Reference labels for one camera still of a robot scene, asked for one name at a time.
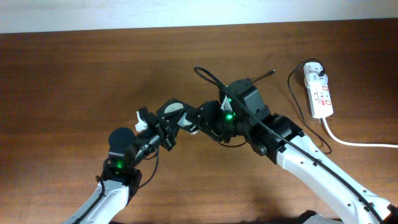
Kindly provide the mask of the black Galaxy flip phone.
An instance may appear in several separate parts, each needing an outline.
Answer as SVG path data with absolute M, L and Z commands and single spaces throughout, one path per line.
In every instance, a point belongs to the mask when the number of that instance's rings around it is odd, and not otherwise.
M 161 117 L 162 114 L 166 115 L 177 114 L 177 116 L 180 118 L 180 120 L 178 121 L 178 125 L 180 126 L 180 129 L 184 130 L 183 126 L 185 125 L 185 115 L 186 115 L 186 113 L 184 112 L 184 107 L 186 106 L 190 105 L 175 98 L 172 98 L 156 111 L 156 115 Z M 196 134 L 199 131 L 186 131 L 186 132 L 190 134 Z

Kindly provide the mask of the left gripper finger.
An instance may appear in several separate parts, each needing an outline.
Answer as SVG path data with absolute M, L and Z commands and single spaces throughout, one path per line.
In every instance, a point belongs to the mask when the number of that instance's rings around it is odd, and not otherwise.
M 141 118 L 146 121 L 148 124 L 147 129 L 160 129 L 161 125 L 158 119 L 158 116 L 156 116 L 154 113 L 150 113 L 146 107 L 140 108 L 138 110 L 141 114 Z
M 180 126 L 178 125 L 179 120 L 180 118 L 177 116 L 177 114 L 161 115 L 162 129 L 164 130 L 166 136 L 177 136 L 180 130 Z

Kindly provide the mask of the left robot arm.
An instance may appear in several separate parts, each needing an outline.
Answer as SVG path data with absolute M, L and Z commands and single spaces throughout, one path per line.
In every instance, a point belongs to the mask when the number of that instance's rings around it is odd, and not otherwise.
M 142 187 L 142 173 L 136 166 L 152 153 L 159 157 L 160 146 L 173 148 L 184 113 L 180 103 L 166 106 L 159 114 L 141 108 L 137 111 L 137 134 L 130 128 L 115 129 L 109 135 L 103 171 L 96 176 L 96 189 L 65 223 L 109 223 Z

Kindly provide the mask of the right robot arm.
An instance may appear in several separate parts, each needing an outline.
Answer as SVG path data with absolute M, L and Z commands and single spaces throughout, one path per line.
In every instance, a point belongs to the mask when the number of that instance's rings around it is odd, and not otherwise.
M 250 79 L 217 86 L 219 100 L 188 109 L 179 121 L 181 127 L 203 131 L 218 142 L 243 136 L 253 151 L 313 190 L 343 223 L 397 223 L 397 207 L 339 168 L 293 121 L 270 114 Z

